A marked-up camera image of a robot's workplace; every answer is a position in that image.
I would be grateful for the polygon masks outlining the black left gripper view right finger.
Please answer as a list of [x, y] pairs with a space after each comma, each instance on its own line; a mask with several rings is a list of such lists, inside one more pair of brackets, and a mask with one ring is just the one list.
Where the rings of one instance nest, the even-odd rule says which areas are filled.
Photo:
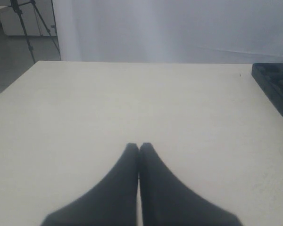
[[210, 203], [182, 183], [151, 143], [139, 152], [142, 220], [145, 226], [240, 226], [232, 213]]

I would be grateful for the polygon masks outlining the black left gripper view left finger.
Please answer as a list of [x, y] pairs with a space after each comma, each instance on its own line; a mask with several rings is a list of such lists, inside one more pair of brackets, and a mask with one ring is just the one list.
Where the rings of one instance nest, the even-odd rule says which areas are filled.
[[128, 143], [114, 167], [96, 186], [49, 214], [42, 225], [137, 225], [138, 159], [137, 144]]

